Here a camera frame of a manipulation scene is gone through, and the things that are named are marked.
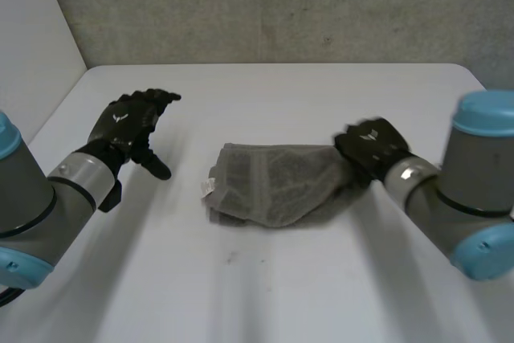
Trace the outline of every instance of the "white wall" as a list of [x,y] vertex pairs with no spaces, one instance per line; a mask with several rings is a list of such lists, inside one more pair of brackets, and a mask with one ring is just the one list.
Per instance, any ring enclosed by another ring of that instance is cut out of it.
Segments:
[[0,0],[0,109],[26,142],[85,71],[56,0]]

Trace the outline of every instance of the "gray concrete wall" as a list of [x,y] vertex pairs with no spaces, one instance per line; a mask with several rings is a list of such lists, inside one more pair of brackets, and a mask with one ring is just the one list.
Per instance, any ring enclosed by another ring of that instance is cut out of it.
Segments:
[[514,88],[514,0],[58,0],[89,67],[450,62]]

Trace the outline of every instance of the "black cable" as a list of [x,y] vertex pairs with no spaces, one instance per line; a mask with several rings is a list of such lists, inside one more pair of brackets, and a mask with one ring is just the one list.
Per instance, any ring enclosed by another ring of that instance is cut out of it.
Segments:
[[24,293],[24,289],[19,288],[8,288],[4,292],[0,293],[0,307],[9,304],[11,301],[16,300],[18,296]]

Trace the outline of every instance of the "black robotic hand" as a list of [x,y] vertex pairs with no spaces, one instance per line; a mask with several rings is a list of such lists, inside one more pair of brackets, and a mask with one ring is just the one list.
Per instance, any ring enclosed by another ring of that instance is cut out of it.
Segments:
[[412,155],[402,135],[384,118],[348,125],[346,133],[334,137],[334,143],[352,162],[362,185],[376,179],[383,181],[394,164]]
[[[115,178],[121,166],[132,160],[155,177],[167,180],[171,172],[149,148],[149,136],[168,104],[180,99],[178,94],[158,89],[123,95],[102,112],[89,135],[88,144],[76,151],[100,159]],[[109,211],[120,199],[121,184],[116,180],[99,209]]]

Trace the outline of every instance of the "white logo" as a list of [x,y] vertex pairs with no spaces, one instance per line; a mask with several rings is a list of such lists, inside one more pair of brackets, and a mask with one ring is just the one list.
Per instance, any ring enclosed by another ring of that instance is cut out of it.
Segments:
[[376,130],[371,130],[371,133],[367,136],[361,136],[363,140],[370,140],[370,141],[376,141],[378,137],[378,133]]
[[112,114],[112,118],[116,123],[120,122],[121,120],[124,120],[128,116],[128,114],[125,114],[124,116],[116,116],[116,114]]

